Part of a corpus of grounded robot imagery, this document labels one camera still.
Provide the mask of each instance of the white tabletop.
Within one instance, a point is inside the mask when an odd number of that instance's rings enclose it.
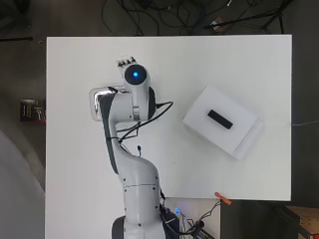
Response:
[[[48,38],[47,52],[47,238],[106,238],[124,214],[103,126],[89,109],[90,89],[123,82],[122,56],[149,70],[158,102],[174,101],[126,141],[156,165],[166,196],[290,199],[290,36]],[[181,123],[207,85],[264,122],[242,160]]]

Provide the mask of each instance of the white box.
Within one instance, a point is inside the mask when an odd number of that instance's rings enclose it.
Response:
[[[213,110],[232,123],[230,129],[208,116]],[[262,129],[257,115],[214,87],[206,87],[182,120],[187,126],[241,159]]]

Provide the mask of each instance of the orange clamp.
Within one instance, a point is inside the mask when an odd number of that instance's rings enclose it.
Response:
[[[215,196],[218,197],[220,200],[222,200],[227,205],[231,204],[231,201],[229,199],[225,198],[224,196],[222,196],[219,192],[215,192]]]

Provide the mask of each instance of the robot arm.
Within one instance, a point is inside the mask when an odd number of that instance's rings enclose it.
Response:
[[[156,111],[155,93],[149,73],[133,58],[119,62],[119,68],[128,92],[100,99],[109,157],[123,185],[126,211],[113,225],[113,238],[167,238],[160,217],[158,170],[148,160],[123,150],[116,129],[118,122],[150,120]]]

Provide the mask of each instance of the white table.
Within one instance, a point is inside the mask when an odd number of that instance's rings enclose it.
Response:
[[[46,238],[110,238],[124,214],[101,122],[91,119],[89,91],[121,84],[116,60],[134,56],[152,77],[162,118],[126,142],[140,144],[159,170],[168,197],[290,199],[291,37],[49,38],[47,57]],[[236,160],[181,123],[190,104],[213,85],[256,113],[264,130]],[[175,200],[188,217],[214,200]],[[219,235],[219,209],[207,227]]]

